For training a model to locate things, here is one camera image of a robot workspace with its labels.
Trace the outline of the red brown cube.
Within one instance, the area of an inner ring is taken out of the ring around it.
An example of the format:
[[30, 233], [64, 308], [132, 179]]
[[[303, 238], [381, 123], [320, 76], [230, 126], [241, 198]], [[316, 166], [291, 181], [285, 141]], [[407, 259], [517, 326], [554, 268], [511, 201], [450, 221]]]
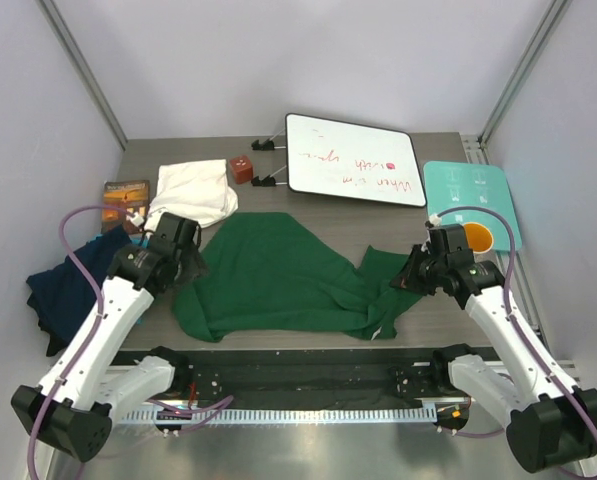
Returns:
[[234, 157], [229, 160], [228, 164], [236, 184], [244, 184], [253, 179], [254, 167], [247, 155]]

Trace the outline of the navy blue t-shirt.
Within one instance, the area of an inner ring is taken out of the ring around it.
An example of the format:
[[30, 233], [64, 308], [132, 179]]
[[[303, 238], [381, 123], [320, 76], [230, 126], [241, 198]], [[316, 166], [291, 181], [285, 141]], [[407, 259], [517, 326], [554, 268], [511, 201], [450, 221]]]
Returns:
[[[129, 235], [117, 226], [77, 249], [75, 255], [96, 284], [102, 285], [115, 253], [129, 243]], [[29, 276], [26, 284], [30, 288], [27, 305], [69, 345], [96, 303], [90, 284], [70, 258]]]

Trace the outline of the whiteboard black stand foot near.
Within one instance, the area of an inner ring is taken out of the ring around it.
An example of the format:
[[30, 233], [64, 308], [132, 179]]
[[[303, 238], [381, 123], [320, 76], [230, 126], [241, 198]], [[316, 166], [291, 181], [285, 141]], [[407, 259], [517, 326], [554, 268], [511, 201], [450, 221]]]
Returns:
[[264, 178], [260, 178], [259, 176], [255, 176], [251, 179], [250, 184], [254, 187], [276, 187], [287, 185], [287, 181], [278, 181], [276, 179], [276, 175], [285, 171], [287, 167], [283, 167], [278, 169], [277, 171], [265, 176]]

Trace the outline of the white mug orange inside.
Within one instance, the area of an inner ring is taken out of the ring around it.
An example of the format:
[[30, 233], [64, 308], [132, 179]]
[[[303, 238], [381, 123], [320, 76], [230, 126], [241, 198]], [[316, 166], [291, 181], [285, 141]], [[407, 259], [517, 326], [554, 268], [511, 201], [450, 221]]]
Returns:
[[492, 232], [484, 225], [477, 222], [466, 222], [463, 224], [467, 244], [477, 255], [488, 253], [494, 245]]

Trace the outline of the perforated metal rail strip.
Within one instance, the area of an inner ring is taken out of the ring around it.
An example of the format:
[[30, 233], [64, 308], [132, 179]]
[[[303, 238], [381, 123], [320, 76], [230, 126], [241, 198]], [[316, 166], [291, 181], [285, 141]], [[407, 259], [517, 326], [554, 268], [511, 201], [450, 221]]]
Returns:
[[128, 413], [120, 425], [191, 425], [209, 418], [210, 425], [302, 425], [302, 424], [377, 424], [377, 423], [435, 423], [434, 404], [415, 409], [387, 410], [242, 410], [226, 409], [215, 416], [211, 412], [176, 417], [165, 414], [155, 405], [146, 405]]

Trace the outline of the teal plastic cutting board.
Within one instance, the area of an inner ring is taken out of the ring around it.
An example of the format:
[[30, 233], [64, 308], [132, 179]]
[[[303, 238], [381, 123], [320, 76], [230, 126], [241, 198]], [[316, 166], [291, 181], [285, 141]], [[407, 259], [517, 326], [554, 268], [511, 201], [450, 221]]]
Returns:
[[510, 225], [515, 246], [522, 247], [515, 209], [504, 171], [496, 166], [430, 161], [423, 167], [427, 213], [476, 206], [501, 215]]

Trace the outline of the whiteboard black stand foot far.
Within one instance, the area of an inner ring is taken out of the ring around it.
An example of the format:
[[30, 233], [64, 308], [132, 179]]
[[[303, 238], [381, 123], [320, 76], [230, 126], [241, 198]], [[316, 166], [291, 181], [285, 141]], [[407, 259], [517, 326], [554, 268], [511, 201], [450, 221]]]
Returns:
[[253, 151], [274, 151], [285, 149], [285, 145], [278, 145], [276, 143], [277, 138], [283, 136], [284, 133], [285, 131], [280, 131], [264, 140], [256, 139], [250, 144], [250, 147]]

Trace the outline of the green t-shirt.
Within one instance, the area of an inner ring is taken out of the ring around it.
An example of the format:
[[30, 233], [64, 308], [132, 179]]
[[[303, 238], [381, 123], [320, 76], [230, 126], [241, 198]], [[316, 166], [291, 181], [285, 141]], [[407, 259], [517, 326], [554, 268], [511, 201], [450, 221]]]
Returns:
[[287, 213], [237, 213], [202, 251], [209, 272], [182, 286], [171, 311], [190, 337], [249, 330], [393, 339], [420, 297], [391, 286], [407, 258], [368, 247], [360, 265]]

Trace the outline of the brown paperback book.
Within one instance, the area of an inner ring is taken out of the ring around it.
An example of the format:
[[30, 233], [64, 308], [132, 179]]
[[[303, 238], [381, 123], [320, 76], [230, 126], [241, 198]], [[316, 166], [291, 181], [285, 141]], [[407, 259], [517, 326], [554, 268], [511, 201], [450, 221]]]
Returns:
[[[103, 191], [103, 204], [120, 207], [128, 212], [147, 217], [150, 204], [150, 182], [132, 180], [124, 182], [106, 182]], [[104, 210], [101, 215], [101, 233], [122, 225], [129, 235], [136, 235], [140, 228], [131, 223], [122, 213]]]

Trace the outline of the whiteboard black stand foot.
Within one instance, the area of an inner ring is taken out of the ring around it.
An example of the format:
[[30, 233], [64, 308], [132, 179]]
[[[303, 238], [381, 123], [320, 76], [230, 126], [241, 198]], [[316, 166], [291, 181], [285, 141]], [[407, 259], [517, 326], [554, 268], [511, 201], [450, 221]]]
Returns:
[[259, 176], [255, 176], [251, 179], [250, 184], [254, 187], [276, 187], [287, 185], [287, 181], [278, 181], [276, 179], [276, 175], [285, 171], [287, 167], [283, 167], [278, 169], [277, 171], [265, 176], [264, 178], [260, 178]]
[[285, 149], [285, 145], [278, 145], [276, 143], [277, 138], [283, 136], [284, 133], [285, 131], [280, 131], [264, 140], [256, 139], [250, 144], [250, 147], [253, 151], [274, 151]]

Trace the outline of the white folded t-shirt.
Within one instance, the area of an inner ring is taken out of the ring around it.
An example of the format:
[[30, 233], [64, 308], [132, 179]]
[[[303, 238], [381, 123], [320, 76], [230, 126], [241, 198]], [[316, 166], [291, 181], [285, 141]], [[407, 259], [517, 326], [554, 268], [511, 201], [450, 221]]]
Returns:
[[228, 184], [225, 159], [161, 165], [145, 228], [155, 230], [164, 213], [195, 220], [206, 228], [237, 209], [238, 196]]

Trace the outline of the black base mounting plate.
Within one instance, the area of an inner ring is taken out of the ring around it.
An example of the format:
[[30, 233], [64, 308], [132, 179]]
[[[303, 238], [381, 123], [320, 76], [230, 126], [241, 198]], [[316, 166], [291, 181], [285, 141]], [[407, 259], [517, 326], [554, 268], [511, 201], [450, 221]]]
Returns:
[[227, 395], [234, 408], [390, 408], [462, 397], [434, 348], [179, 351], [204, 404]]

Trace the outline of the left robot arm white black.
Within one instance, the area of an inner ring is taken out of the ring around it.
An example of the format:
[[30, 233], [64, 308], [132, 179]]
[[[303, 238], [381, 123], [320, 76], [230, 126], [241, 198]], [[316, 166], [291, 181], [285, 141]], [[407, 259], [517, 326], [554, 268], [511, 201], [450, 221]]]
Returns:
[[11, 405], [30, 436], [27, 459], [42, 442], [86, 463], [131, 410], [165, 394], [183, 397], [191, 385], [189, 360], [166, 347], [150, 350], [115, 379], [103, 380], [125, 338], [154, 299], [207, 274], [200, 224], [161, 215], [147, 245], [123, 246], [96, 285], [94, 306], [59, 360], [35, 386], [21, 385]]

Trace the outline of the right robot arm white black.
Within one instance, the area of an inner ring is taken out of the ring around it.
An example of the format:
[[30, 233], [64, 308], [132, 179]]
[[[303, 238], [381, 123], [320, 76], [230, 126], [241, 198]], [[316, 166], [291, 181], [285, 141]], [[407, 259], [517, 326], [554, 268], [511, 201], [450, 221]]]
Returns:
[[505, 432], [529, 473], [597, 455], [597, 390], [583, 389], [526, 324], [507, 279], [478, 261], [461, 225], [428, 225], [391, 286], [419, 295], [442, 290], [483, 330], [507, 370], [498, 374], [465, 344], [437, 351], [429, 380], [435, 391], [475, 398]]

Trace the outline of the white whiteboard with black frame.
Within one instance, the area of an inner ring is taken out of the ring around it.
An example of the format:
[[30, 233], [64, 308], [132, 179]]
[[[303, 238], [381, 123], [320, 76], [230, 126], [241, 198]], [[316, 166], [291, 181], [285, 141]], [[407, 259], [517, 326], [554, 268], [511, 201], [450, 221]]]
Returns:
[[288, 187], [299, 193], [424, 207], [411, 137], [389, 129], [289, 113]]

